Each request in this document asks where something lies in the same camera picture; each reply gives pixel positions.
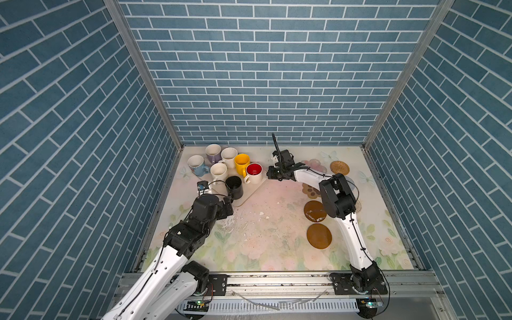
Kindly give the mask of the pink flower coaster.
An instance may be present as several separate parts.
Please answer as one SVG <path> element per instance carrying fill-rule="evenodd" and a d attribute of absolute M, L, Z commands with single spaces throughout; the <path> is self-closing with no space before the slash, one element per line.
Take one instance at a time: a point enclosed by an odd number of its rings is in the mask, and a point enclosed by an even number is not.
<path fill-rule="evenodd" d="M 316 172 L 320 173 L 327 173 L 327 168 L 324 167 L 321 164 L 321 161 L 318 159 L 311 159 L 311 160 L 303 160 L 303 163 L 307 166 L 312 168 Z"/>

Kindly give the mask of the white mug red inside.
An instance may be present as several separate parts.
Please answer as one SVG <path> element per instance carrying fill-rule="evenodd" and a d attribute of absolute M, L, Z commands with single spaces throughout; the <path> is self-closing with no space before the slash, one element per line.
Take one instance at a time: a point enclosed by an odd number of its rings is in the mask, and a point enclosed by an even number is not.
<path fill-rule="evenodd" d="M 244 182 L 246 184 L 257 185 L 262 182 L 263 167 L 258 163 L 252 163 L 246 168 L 246 176 Z"/>

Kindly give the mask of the beige serving tray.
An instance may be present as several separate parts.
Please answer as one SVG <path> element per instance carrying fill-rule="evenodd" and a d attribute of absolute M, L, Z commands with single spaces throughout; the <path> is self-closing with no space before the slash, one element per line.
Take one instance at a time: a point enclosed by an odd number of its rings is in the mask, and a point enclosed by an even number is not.
<path fill-rule="evenodd" d="M 241 207 L 254 193 L 260 189 L 268 180 L 267 178 L 267 170 L 265 167 L 263 167 L 263 179 L 260 184 L 252 185 L 252 184 L 246 184 L 244 182 L 244 178 L 237 174 L 236 169 L 229 169 L 228 168 L 228 177 L 231 176 L 238 176 L 242 179 L 243 182 L 243 197 L 239 200 L 233 201 L 234 207 Z M 228 191 L 225 185 L 225 181 L 213 181 L 213 178 L 210 174 L 210 172 L 203 177 L 200 177 L 202 181 L 208 181 L 209 182 L 209 189 L 213 193 L 218 193 L 221 195 L 228 195 Z"/>

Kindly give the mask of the black mug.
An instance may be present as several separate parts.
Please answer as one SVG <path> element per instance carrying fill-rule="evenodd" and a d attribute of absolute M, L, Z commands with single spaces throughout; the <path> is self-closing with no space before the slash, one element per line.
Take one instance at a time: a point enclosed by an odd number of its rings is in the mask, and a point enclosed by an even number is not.
<path fill-rule="evenodd" d="M 228 195 L 233 201 L 239 200 L 243 197 L 243 182 L 238 176 L 231 176 L 225 180 L 225 185 Z"/>

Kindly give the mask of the yellow mug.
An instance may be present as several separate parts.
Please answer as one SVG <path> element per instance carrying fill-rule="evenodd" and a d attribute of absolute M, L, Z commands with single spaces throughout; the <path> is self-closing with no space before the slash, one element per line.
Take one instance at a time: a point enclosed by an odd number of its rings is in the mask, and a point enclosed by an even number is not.
<path fill-rule="evenodd" d="M 234 158 L 235 169 L 238 175 L 245 177 L 247 168 L 251 164 L 250 157 L 245 153 L 240 153 Z"/>

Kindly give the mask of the brown paw coaster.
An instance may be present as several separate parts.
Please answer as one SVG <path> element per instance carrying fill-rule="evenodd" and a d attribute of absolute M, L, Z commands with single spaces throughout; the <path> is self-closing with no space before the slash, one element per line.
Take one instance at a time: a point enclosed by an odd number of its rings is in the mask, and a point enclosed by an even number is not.
<path fill-rule="evenodd" d="M 310 199 L 317 199 L 321 197 L 320 191 L 306 183 L 302 184 L 302 192 Z"/>

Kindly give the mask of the woven rattan coaster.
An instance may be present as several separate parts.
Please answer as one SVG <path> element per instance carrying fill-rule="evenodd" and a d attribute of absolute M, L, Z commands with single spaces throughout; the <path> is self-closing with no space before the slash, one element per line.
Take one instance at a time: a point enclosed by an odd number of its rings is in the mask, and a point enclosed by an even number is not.
<path fill-rule="evenodd" d="M 348 175 L 350 172 L 349 165 L 343 161 L 333 161 L 329 167 L 334 174 Z"/>

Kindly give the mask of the brown round coaster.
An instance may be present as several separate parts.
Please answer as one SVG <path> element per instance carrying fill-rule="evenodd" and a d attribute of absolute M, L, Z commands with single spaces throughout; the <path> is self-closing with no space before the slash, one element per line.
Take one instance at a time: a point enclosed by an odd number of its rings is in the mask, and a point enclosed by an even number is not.
<path fill-rule="evenodd" d="M 327 217 L 324 206 L 319 201 L 309 201 L 303 208 L 305 217 L 314 223 L 320 223 Z"/>
<path fill-rule="evenodd" d="M 316 249 L 328 248 L 333 239 L 329 228 L 320 223 L 310 225 L 306 236 L 309 244 Z"/>

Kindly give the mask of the multicolour stitched round coaster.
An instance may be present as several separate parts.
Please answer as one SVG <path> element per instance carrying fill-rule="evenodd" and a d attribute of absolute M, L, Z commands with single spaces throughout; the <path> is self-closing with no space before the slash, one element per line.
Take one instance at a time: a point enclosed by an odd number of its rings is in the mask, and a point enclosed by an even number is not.
<path fill-rule="evenodd" d="M 361 212 L 361 210 L 362 210 L 362 204 L 361 204 L 361 201 L 360 201 L 360 200 L 358 200 L 358 201 L 356 202 L 356 204 L 355 204 L 355 208 L 356 208 L 356 211 L 355 211 L 356 213 Z"/>

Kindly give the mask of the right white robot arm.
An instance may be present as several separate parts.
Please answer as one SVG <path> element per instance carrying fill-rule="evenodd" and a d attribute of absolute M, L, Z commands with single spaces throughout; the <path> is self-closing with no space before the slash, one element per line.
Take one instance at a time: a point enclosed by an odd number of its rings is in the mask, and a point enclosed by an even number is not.
<path fill-rule="evenodd" d="M 356 217 L 357 198 L 353 194 L 355 185 L 341 173 L 328 175 L 316 172 L 302 162 L 296 163 L 293 155 L 281 150 L 276 136 L 272 136 L 275 151 L 274 165 L 267 171 L 267 177 L 274 180 L 292 180 L 305 183 L 321 194 L 326 214 L 340 226 L 349 253 L 352 283 L 360 293 L 371 292 L 383 281 L 381 269 L 369 253 Z"/>

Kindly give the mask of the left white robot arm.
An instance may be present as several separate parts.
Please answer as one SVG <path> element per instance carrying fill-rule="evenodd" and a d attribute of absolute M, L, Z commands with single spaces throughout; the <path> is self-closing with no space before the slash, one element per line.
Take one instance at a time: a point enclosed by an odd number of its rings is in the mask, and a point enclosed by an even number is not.
<path fill-rule="evenodd" d="M 103 319 L 165 319 L 193 294 L 207 290 L 209 270 L 191 256 L 205 243 L 216 221 L 233 215 L 231 196 L 196 197 L 189 215 L 173 226 L 161 251 L 133 287 Z"/>

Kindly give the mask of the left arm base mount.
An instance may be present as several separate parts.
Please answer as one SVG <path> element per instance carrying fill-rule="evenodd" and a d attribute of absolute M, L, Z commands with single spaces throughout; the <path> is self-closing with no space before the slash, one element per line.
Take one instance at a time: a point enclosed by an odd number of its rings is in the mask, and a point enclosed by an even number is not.
<path fill-rule="evenodd" d="M 210 274 L 197 281 L 194 296 L 225 296 L 227 290 L 227 274 Z"/>

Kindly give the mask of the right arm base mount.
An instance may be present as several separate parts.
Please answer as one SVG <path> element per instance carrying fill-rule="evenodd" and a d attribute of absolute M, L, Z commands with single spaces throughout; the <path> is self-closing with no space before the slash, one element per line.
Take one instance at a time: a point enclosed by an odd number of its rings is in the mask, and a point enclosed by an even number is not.
<path fill-rule="evenodd" d="M 388 294 L 388 286 L 380 273 L 370 277 L 353 273 L 330 273 L 329 280 L 336 295 Z"/>

